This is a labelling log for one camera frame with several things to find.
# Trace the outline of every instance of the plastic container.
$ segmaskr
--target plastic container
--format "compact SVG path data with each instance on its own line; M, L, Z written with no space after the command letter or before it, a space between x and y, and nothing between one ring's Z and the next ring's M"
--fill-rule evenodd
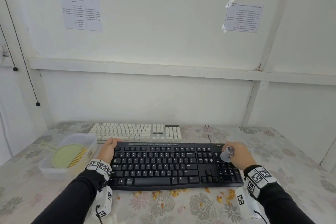
M71 134L65 137L56 147L67 144L82 144L87 149L86 153L77 165L70 168L54 168L53 153L48 153L39 164L39 168L46 179L50 180L71 180L74 179L89 163L92 155L97 150L97 135L89 134Z

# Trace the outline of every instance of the floral tablecloth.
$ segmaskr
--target floral tablecloth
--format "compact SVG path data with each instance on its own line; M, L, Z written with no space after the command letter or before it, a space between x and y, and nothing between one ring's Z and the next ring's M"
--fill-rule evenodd
M69 183L44 179L38 163L47 152L38 145L57 145L65 135L88 133L93 125L62 122L0 167L0 224L31 223ZM183 142L209 142L206 127L182 126L181 132ZM257 163L271 172L314 222L335 223L336 177L276 130L209 127L209 137L212 143L230 140L245 144ZM245 223L234 190L113 191L112 211L103 223ZM90 214L85 222L98 223Z

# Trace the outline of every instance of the right hand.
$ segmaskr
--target right hand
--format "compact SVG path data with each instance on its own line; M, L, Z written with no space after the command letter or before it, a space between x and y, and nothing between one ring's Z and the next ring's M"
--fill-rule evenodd
M234 155L230 158L230 161L240 170L244 171L247 167L257 163L246 146L238 142L226 142L223 146L222 152L227 146L231 146L234 150Z

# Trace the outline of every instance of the black keyboard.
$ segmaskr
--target black keyboard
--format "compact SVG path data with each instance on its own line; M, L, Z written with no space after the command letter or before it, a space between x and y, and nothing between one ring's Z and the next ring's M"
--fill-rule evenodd
M239 170L220 158L224 144L118 142L109 185L114 190L239 187Z

